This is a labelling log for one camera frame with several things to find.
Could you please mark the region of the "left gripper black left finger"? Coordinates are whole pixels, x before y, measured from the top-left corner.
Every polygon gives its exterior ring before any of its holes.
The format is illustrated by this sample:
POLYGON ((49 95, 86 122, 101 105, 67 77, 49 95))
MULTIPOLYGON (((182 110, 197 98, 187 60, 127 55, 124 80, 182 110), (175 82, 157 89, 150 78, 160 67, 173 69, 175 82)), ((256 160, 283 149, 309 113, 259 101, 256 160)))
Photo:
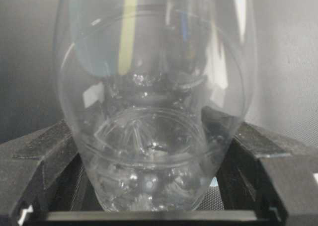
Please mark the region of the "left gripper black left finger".
POLYGON ((82 211, 91 188, 72 134, 58 123, 0 145, 0 224, 22 210, 82 211))

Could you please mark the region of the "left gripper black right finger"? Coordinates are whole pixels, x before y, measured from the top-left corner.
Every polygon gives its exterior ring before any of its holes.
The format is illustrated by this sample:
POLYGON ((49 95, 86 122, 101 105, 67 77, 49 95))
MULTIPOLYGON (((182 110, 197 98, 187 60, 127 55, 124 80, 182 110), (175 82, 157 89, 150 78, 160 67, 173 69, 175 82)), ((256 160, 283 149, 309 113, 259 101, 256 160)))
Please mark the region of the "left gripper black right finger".
POLYGON ((318 150, 243 123, 217 173, 224 210, 203 226, 315 226, 318 150))

